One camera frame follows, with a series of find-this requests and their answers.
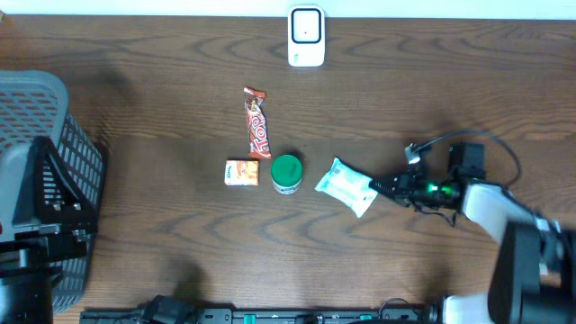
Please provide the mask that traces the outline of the white wet wipes pack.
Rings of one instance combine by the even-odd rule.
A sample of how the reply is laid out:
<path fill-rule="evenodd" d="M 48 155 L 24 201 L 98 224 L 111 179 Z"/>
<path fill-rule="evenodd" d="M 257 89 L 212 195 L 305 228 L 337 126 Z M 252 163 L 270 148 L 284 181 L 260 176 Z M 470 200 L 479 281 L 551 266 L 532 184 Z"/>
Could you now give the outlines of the white wet wipes pack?
<path fill-rule="evenodd" d="M 345 165 L 335 157 L 330 170 L 320 179 L 315 190 L 341 201 L 361 218 L 378 193 L 369 184 L 372 179 Z"/>

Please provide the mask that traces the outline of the green lid jar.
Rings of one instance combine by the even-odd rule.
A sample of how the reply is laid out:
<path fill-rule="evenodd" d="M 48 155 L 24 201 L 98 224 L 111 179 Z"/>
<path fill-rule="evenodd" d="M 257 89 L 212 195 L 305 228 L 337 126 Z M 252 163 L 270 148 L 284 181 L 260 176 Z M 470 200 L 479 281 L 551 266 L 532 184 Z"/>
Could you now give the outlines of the green lid jar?
<path fill-rule="evenodd" d="M 294 155 L 281 155 L 271 166 L 274 189 L 280 194 L 294 194 L 302 184 L 302 162 Z"/>

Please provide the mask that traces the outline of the orange chocolate bar wrapper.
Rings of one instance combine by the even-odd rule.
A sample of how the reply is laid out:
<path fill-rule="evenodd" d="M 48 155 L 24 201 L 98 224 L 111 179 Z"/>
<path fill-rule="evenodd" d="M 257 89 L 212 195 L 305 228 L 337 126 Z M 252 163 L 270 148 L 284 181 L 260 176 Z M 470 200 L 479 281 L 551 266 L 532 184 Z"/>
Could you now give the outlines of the orange chocolate bar wrapper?
<path fill-rule="evenodd" d="M 270 143 L 267 134 L 266 117 L 262 106 L 266 93 L 245 87 L 245 114 L 251 158 L 271 158 Z"/>

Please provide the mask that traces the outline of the orange snack box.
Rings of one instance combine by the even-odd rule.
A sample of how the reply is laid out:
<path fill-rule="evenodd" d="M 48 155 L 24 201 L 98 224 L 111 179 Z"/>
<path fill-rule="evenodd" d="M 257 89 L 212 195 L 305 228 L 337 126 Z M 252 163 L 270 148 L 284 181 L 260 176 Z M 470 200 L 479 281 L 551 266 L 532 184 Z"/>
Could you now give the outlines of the orange snack box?
<path fill-rule="evenodd" d="M 228 186 L 259 186 L 259 162 L 256 160 L 227 160 L 224 184 Z"/>

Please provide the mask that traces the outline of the grey plastic basket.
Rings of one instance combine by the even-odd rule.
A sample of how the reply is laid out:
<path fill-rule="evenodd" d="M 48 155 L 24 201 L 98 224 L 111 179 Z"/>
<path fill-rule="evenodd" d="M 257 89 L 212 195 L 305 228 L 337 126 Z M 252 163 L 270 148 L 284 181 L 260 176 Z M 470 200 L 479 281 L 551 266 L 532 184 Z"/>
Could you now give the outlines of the grey plastic basket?
<path fill-rule="evenodd" d="M 21 146 L 30 145 L 37 137 L 49 138 L 73 182 L 94 206 L 98 220 L 106 159 L 68 107 L 68 90 L 56 76 L 33 70 L 2 71 L 1 183 L 8 177 L 2 169 L 7 158 L 13 158 Z M 87 257 L 65 262 L 67 271 L 83 266 L 85 274 L 82 278 L 67 279 L 64 286 L 56 289 L 54 313 L 66 311 L 84 296 L 96 233 L 89 241 Z"/>

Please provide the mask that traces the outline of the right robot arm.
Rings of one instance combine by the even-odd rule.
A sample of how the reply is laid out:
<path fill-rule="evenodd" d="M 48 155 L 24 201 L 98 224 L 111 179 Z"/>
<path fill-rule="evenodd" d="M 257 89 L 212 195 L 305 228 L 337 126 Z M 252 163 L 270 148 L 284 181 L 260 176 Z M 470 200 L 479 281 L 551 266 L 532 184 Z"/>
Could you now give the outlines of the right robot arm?
<path fill-rule="evenodd" d="M 501 184 L 477 178 L 437 181 L 414 171 L 392 177 L 390 197 L 418 208 L 454 210 L 499 245 L 487 293 L 494 323 L 575 321 L 575 232 L 531 210 Z"/>

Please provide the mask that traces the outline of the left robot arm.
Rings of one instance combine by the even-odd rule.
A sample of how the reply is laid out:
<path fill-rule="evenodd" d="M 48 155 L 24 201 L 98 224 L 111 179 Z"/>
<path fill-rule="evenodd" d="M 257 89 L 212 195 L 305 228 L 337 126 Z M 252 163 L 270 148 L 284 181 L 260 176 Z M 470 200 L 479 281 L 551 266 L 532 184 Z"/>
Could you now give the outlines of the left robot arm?
<path fill-rule="evenodd" d="M 52 140 L 35 138 L 5 160 L 1 183 L 1 321 L 51 323 L 56 289 L 82 278 L 83 266 L 67 271 L 67 261 L 89 254 L 97 232 L 95 207 L 81 193 Z M 381 323 L 360 310 L 288 310 L 241 313 L 199 309 L 158 295 L 135 310 L 93 310 L 83 323 Z"/>

